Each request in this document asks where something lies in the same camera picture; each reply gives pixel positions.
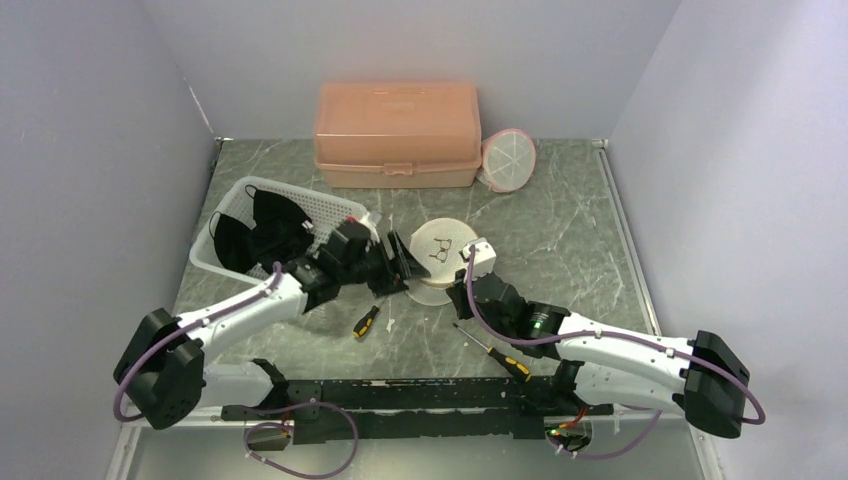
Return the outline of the orange plastic storage box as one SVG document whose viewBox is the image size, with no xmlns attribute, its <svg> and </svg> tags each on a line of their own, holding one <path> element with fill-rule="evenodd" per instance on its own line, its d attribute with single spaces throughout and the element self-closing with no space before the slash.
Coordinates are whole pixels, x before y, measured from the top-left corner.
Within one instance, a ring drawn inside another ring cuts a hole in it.
<svg viewBox="0 0 848 480">
<path fill-rule="evenodd" d="M 481 166 L 477 89 L 467 82 L 328 83 L 313 128 L 333 188 L 468 187 Z"/>
</svg>

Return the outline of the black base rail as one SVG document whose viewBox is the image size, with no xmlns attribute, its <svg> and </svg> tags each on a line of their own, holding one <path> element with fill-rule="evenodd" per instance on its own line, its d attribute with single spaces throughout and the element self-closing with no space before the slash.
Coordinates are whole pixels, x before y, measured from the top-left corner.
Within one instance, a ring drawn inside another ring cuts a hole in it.
<svg viewBox="0 0 848 480">
<path fill-rule="evenodd" d="M 284 420 L 296 445 L 335 440 L 506 435 L 541 439 L 559 420 L 612 414 L 582 408 L 555 389 L 554 376 L 288 380 L 271 372 L 272 391 L 256 407 L 226 405 L 227 422 Z"/>
</svg>

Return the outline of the small yellow black screwdriver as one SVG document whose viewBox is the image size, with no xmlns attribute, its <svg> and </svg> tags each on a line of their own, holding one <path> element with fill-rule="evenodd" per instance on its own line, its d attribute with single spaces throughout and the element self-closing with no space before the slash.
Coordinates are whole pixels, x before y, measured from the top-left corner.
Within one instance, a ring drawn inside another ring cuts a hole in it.
<svg viewBox="0 0 848 480">
<path fill-rule="evenodd" d="M 372 328 L 375 319 L 381 312 L 384 305 L 388 302 L 389 297 L 381 298 L 369 308 L 369 310 L 354 324 L 354 327 L 352 329 L 352 334 L 354 338 L 361 339 L 368 334 L 368 332 Z"/>
</svg>

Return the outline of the white mesh laundry bag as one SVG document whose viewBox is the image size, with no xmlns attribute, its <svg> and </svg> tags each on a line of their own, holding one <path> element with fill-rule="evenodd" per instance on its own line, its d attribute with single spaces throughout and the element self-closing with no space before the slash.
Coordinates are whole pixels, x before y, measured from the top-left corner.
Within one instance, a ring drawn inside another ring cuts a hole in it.
<svg viewBox="0 0 848 480">
<path fill-rule="evenodd" d="M 409 250 L 430 275 L 410 281 L 407 295 L 428 307 L 450 303 L 446 290 L 453 284 L 455 273 L 467 263 L 461 251 L 478 238 L 469 225 L 453 218 L 436 218 L 419 227 L 411 235 Z"/>
</svg>

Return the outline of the pink rimmed mesh bag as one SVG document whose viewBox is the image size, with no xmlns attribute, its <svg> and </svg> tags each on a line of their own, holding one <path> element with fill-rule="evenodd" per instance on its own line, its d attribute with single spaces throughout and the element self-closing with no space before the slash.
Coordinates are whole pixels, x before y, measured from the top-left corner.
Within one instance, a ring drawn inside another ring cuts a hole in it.
<svg viewBox="0 0 848 480">
<path fill-rule="evenodd" d="M 482 142 L 481 166 L 476 180 L 497 193 L 525 186 L 537 159 L 533 139 L 520 129 L 501 130 Z"/>
</svg>

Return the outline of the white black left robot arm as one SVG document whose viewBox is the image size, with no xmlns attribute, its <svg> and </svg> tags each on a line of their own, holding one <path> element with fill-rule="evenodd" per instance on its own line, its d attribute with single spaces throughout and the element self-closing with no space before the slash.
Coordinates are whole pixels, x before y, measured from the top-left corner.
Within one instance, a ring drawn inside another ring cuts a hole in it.
<svg viewBox="0 0 848 480">
<path fill-rule="evenodd" d="M 381 238 L 372 225 L 348 219 L 313 253 L 274 263 L 270 277 L 246 291 L 176 316 L 162 308 L 147 314 L 113 372 L 113 416 L 120 422 L 144 419 L 156 430 L 207 406 L 275 419 L 291 407 L 285 376 L 264 359 L 217 365 L 217 357 L 334 300 L 344 286 L 364 284 L 382 298 L 429 275 L 396 231 Z"/>
</svg>

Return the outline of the long yellow black screwdriver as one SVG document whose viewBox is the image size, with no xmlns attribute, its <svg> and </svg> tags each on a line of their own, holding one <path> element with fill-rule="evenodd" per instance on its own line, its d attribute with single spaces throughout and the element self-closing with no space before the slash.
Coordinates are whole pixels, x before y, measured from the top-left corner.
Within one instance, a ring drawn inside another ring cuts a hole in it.
<svg viewBox="0 0 848 480">
<path fill-rule="evenodd" d="M 463 327 L 459 326 L 457 323 L 453 323 L 453 327 L 465 335 L 469 340 L 473 343 L 479 345 L 486 351 L 488 357 L 495 360 L 503 370 L 505 370 L 511 377 L 513 377 L 518 383 L 527 383 L 532 378 L 532 374 L 530 370 L 522 363 L 518 362 L 513 357 L 505 355 L 501 351 L 497 350 L 493 346 L 488 346 L 484 344 L 482 341 L 473 336 L 470 332 L 468 332 Z"/>
</svg>

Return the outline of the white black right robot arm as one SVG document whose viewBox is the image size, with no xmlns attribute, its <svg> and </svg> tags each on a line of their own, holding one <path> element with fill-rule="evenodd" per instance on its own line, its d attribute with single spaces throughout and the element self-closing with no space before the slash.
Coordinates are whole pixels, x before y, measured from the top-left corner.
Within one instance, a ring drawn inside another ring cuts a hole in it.
<svg viewBox="0 0 848 480">
<path fill-rule="evenodd" d="M 494 273 L 448 289 L 457 316 L 473 319 L 523 355 L 558 362 L 551 401 L 574 415 L 585 406 L 620 404 L 682 416 L 713 436 L 736 439 L 764 421 L 750 404 L 750 372 L 725 340 L 700 330 L 692 338 L 642 334 L 606 325 L 565 307 L 529 301 Z"/>
</svg>

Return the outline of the black bra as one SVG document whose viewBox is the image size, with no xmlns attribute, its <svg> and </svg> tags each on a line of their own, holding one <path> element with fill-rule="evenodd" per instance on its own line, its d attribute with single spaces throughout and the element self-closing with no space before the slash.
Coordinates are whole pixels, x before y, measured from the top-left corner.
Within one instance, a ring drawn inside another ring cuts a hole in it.
<svg viewBox="0 0 848 480">
<path fill-rule="evenodd" d="M 220 211 L 210 220 L 208 231 L 223 268 L 246 274 L 259 265 L 271 274 L 275 263 L 284 265 L 307 253 L 314 242 L 313 224 L 297 203 L 252 184 L 245 193 L 253 200 L 253 227 Z"/>
</svg>

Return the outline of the white plastic basket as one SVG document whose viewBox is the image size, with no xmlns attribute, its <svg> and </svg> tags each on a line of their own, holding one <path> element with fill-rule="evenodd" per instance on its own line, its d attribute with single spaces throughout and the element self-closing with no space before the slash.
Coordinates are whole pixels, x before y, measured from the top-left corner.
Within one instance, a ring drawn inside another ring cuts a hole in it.
<svg viewBox="0 0 848 480">
<path fill-rule="evenodd" d="M 248 176 L 224 194 L 189 254 L 195 267 L 258 284 L 285 264 L 315 251 L 335 227 L 368 210 L 341 197 Z"/>
</svg>

